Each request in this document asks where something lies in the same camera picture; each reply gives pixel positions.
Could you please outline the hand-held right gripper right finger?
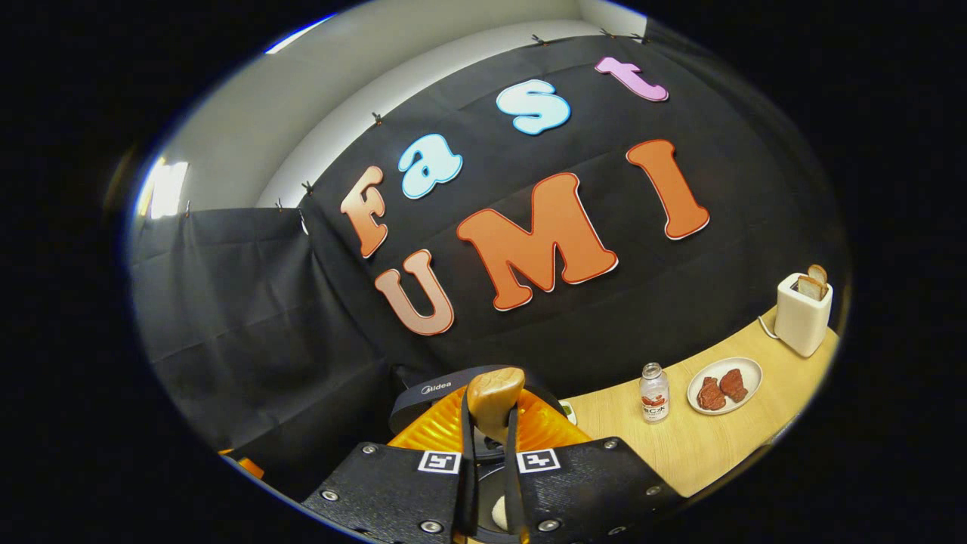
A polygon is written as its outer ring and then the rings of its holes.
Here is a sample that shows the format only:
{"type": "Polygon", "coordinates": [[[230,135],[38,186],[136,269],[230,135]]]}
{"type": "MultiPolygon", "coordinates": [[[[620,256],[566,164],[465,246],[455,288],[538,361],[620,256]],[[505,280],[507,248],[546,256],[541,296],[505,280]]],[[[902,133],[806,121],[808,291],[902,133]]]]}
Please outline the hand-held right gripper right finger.
{"type": "Polygon", "coordinates": [[[619,437],[592,440],[523,390],[505,445],[505,512],[523,541],[642,541],[683,496],[619,437]]]}

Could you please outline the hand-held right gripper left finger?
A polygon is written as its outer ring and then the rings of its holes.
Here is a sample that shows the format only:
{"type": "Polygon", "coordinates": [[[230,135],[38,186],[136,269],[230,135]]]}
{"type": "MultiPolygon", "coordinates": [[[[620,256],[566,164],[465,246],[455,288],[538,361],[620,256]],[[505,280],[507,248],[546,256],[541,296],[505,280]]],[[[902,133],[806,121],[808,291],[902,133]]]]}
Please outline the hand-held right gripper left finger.
{"type": "Polygon", "coordinates": [[[472,421],[462,387],[415,420],[450,421],[455,445],[435,450],[362,442],[303,501],[321,522],[369,543],[463,543],[476,527],[472,421]]]}

